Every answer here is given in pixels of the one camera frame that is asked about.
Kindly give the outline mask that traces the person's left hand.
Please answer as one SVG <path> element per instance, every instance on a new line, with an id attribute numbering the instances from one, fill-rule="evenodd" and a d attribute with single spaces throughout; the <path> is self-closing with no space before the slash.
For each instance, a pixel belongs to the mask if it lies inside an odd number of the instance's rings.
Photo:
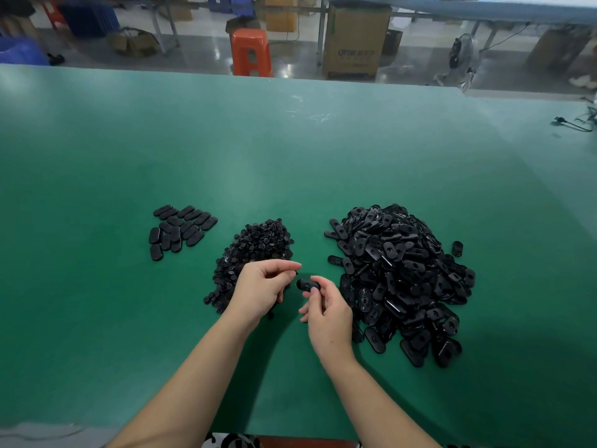
<path id="1" fill-rule="evenodd" d="M 272 286 L 270 278 L 283 271 L 296 271 L 302 264 L 270 259 L 246 264 L 241 271 L 231 301 L 223 314 L 226 325 L 248 334 L 260 320 L 283 300 L 287 286 Z"/>

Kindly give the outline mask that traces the person's right hand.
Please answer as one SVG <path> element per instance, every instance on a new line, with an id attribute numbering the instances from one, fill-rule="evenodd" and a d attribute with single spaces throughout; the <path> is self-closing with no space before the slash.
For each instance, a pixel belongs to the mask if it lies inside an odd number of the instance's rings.
<path id="1" fill-rule="evenodd" d="M 310 342 L 323 368 L 329 372 L 355 361 L 352 347 L 353 313 L 336 285 L 327 278 L 313 275 L 310 280 L 320 284 L 321 290 L 313 288 L 303 292 L 305 304 L 321 304 L 323 316 L 309 319 Z"/>

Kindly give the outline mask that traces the person's left forearm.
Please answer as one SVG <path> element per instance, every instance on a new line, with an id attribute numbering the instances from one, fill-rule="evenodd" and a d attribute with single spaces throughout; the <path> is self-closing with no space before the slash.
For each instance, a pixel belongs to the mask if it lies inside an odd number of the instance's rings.
<path id="1" fill-rule="evenodd" d="M 198 448 L 259 319 L 225 312 L 106 448 Z"/>

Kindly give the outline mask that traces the person's right forearm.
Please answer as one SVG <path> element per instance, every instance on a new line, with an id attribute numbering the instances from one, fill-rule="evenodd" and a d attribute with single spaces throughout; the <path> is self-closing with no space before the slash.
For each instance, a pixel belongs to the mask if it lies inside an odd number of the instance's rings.
<path id="1" fill-rule="evenodd" d="M 363 448 L 440 448 L 390 398 L 354 354 L 323 355 L 320 361 Z"/>

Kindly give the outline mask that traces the pile of small black studs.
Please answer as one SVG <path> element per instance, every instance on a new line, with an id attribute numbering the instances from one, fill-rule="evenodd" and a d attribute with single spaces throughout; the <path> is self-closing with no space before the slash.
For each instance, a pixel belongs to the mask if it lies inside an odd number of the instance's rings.
<path id="1" fill-rule="evenodd" d="M 291 260 L 295 240 L 280 218 L 246 225 L 235 234 L 232 243 L 215 260 L 212 280 L 214 289 L 203 297 L 221 315 L 228 307 L 243 267 L 252 262 L 282 259 Z"/>

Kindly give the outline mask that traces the pile of black oval shells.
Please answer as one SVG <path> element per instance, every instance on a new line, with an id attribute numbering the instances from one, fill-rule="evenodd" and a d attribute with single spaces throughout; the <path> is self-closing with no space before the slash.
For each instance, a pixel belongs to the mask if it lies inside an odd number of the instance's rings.
<path id="1" fill-rule="evenodd" d="M 338 287 L 353 313 L 353 343 L 367 340 L 383 354 L 399 335 L 414 367 L 431 354 L 447 368 L 463 352 L 451 307 L 465 305 L 476 284 L 476 272 L 456 261 L 462 243 L 444 252 L 429 225 L 397 203 L 355 207 L 330 226 L 324 235 L 343 255 L 328 262 L 344 270 Z"/>

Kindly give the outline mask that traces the group of assembled black ovals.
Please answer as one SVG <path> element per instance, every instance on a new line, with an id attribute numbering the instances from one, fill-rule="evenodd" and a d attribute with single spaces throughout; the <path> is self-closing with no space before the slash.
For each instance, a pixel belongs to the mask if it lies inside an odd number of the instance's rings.
<path id="1" fill-rule="evenodd" d="M 159 221 L 148 234 L 150 259 L 160 262 L 165 253 L 179 254 L 183 247 L 192 248 L 205 237 L 205 233 L 218 224 L 219 219 L 209 211 L 194 205 L 178 209 L 170 204 L 153 210 Z"/>

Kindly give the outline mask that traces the person's patterned clothing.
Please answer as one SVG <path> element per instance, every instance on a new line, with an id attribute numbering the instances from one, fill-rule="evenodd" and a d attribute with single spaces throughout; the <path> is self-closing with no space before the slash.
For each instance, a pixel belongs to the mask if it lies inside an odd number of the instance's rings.
<path id="1" fill-rule="evenodd" d="M 209 432 L 201 448 L 362 448 L 355 440 Z"/>

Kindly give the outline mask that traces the orange plastic stool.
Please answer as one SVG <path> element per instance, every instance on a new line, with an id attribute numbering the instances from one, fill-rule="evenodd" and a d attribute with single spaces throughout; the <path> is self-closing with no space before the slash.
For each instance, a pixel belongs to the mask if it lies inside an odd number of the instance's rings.
<path id="1" fill-rule="evenodd" d="M 270 45 L 266 30 L 237 29 L 231 36 L 235 76 L 273 77 Z"/>

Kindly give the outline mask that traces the tall printed cardboard box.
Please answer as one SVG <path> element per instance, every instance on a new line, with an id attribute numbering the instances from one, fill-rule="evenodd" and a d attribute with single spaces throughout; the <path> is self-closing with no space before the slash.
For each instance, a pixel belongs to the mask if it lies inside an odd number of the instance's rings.
<path id="1" fill-rule="evenodd" d="M 364 2 L 331 2 L 325 29 L 325 79 L 374 79 L 392 7 Z"/>

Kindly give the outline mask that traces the small cardboard box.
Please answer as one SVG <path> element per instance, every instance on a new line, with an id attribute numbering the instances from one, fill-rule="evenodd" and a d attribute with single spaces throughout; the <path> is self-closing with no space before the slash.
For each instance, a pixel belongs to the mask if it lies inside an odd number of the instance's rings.
<path id="1" fill-rule="evenodd" d="M 294 33 L 298 31 L 299 15 L 293 11 L 267 11 L 265 22 L 267 31 Z"/>

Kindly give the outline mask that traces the open cardboard box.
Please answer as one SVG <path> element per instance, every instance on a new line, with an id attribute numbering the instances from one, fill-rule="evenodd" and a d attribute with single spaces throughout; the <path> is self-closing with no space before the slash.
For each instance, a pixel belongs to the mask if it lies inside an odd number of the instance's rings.
<path id="1" fill-rule="evenodd" d="M 160 51 L 156 37 L 145 30 L 123 27 L 107 36 L 108 45 L 117 54 L 146 58 Z"/>

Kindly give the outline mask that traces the white floor fan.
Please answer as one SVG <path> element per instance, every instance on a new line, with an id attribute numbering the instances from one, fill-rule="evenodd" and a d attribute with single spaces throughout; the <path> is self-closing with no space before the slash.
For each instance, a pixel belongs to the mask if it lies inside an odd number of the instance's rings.
<path id="1" fill-rule="evenodd" d="M 454 40 L 448 56 L 448 71 L 437 74 L 439 86 L 450 86 L 465 92 L 474 80 L 479 61 L 479 49 L 474 37 L 464 33 Z"/>

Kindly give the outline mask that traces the grey cloth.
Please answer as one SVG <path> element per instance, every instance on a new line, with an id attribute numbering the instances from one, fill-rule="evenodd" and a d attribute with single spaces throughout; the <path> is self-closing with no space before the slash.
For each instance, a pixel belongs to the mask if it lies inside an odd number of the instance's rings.
<path id="1" fill-rule="evenodd" d="M 0 448 L 104 448 L 118 428 L 21 422 L 0 427 Z"/>

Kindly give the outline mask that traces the dark blue plastic bin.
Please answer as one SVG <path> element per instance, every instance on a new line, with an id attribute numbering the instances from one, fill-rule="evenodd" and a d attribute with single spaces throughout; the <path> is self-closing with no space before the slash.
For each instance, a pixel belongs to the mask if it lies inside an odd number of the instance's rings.
<path id="1" fill-rule="evenodd" d="M 121 26 L 112 6 L 85 0 L 62 0 L 57 9 L 77 39 L 106 37 Z"/>

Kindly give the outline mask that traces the blue-topped work table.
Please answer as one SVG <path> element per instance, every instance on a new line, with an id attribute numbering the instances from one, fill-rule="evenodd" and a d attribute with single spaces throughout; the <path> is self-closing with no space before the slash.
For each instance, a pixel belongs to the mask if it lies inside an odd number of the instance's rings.
<path id="1" fill-rule="evenodd" d="M 597 26 L 597 0 L 357 0 L 456 20 Z"/>

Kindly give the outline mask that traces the blue plastic crate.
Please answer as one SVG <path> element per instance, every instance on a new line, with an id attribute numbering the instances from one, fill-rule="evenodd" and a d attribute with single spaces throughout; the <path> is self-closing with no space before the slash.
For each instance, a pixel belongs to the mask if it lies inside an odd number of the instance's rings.
<path id="1" fill-rule="evenodd" d="M 37 42 L 28 37 L 0 36 L 0 64 L 50 66 Z"/>

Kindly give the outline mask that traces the red plastic stool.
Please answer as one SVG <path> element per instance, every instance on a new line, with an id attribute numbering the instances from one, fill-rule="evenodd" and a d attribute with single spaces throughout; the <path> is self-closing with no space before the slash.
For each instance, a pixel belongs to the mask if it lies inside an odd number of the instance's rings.
<path id="1" fill-rule="evenodd" d="M 41 0 L 39 4 L 44 10 L 49 23 L 54 30 L 58 30 L 58 27 L 60 26 L 68 26 L 63 15 L 58 10 L 57 5 L 52 0 Z"/>

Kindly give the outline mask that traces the brown cardboard box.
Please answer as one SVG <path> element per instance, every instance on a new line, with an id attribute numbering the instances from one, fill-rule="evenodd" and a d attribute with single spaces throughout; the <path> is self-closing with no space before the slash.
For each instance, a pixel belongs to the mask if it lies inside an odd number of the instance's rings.
<path id="1" fill-rule="evenodd" d="M 545 32 L 526 59 L 534 72 L 565 73 L 593 35 L 591 27 L 575 26 Z"/>

